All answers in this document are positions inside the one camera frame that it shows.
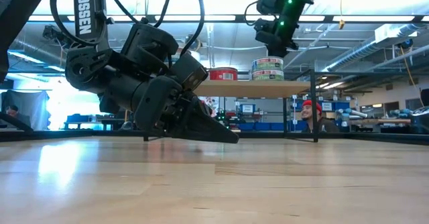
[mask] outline shelf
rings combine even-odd
[[[309,82],[206,80],[195,89],[198,96],[287,98],[310,88]]]

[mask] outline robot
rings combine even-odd
[[[7,50],[41,0],[1,0],[0,4],[0,82],[7,74]],[[208,72],[187,49],[195,42],[204,24],[204,3],[200,1],[201,20],[196,33],[184,47],[179,60],[171,57],[178,49],[175,39],[158,28],[166,14],[166,0],[160,20],[148,24],[135,19],[119,0],[116,4],[134,22],[121,52],[109,47],[105,0],[74,0],[76,35],[63,25],[57,0],[50,0],[52,16],[71,44],[65,76],[82,91],[95,93],[100,110],[115,114],[120,107],[133,112],[142,131],[161,129],[169,137],[209,142],[237,143],[239,137],[210,116],[204,103],[193,93]],[[274,21],[255,22],[257,41],[263,42],[271,56],[284,57],[288,48],[297,49],[292,35],[306,3],[312,0],[258,0],[262,15],[279,15]]]

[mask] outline ceiling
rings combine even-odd
[[[164,0],[120,0],[133,14],[159,14]],[[254,0],[204,0],[206,14],[243,14],[246,6]],[[339,15],[427,15],[429,0],[314,0],[314,5],[308,5],[304,14]],[[72,0],[58,0],[58,10],[62,15],[73,15]],[[122,14],[112,0],[107,0],[108,14]],[[198,14],[197,0],[171,0],[167,14]],[[38,15],[49,15],[48,0],[43,0],[35,11]],[[255,7],[249,8],[249,14],[257,14]],[[57,42],[42,37],[45,25],[55,25],[54,22],[27,23],[16,41],[12,50],[22,52],[27,56],[41,60],[45,64],[38,64],[19,57],[11,56],[11,68],[15,71],[55,72],[46,69],[47,65],[64,67],[66,52],[61,50]],[[130,23],[109,25],[110,47],[120,49],[131,29]],[[332,59],[358,46],[374,36],[374,30],[382,26],[375,23],[347,23],[340,30],[334,25],[326,31],[329,24],[302,23],[295,31],[294,41],[300,46],[298,52],[290,52],[285,58],[288,65],[286,71],[300,72],[313,66],[315,61],[330,62]],[[66,23],[66,27],[73,32],[74,24]],[[176,39],[183,40],[193,34],[197,23],[163,23],[160,28],[172,34]],[[414,47],[419,48],[429,44],[426,30],[422,30],[414,38]],[[267,54],[263,44],[254,40],[255,30],[244,23],[206,23],[199,35],[203,47],[198,50],[201,62],[206,67],[231,66],[239,70],[249,70],[252,60],[264,57]],[[300,54],[306,48],[317,48]],[[387,47],[362,59],[380,63],[391,58],[392,49]],[[392,68],[400,69],[401,64]]]

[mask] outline person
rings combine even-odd
[[[26,124],[27,126],[31,127],[31,123],[29,120],[29,116],[23,115],[18,111],[18,107],[15,105],[10,105],[6,108],[6,114],[8,114],[11,117],[14,117],[18,120],[20,120],[22,123]]]
[[[335,125],[334,121],[322,117],[322,107],[316,103],[317,109],[317,123],[319,133],[338,133],[339,129]],[[302,103],[301,118],[307,123],[307,126],[302,131],[303,133],[313,132],[313,111],[311,100],[304,101]]]

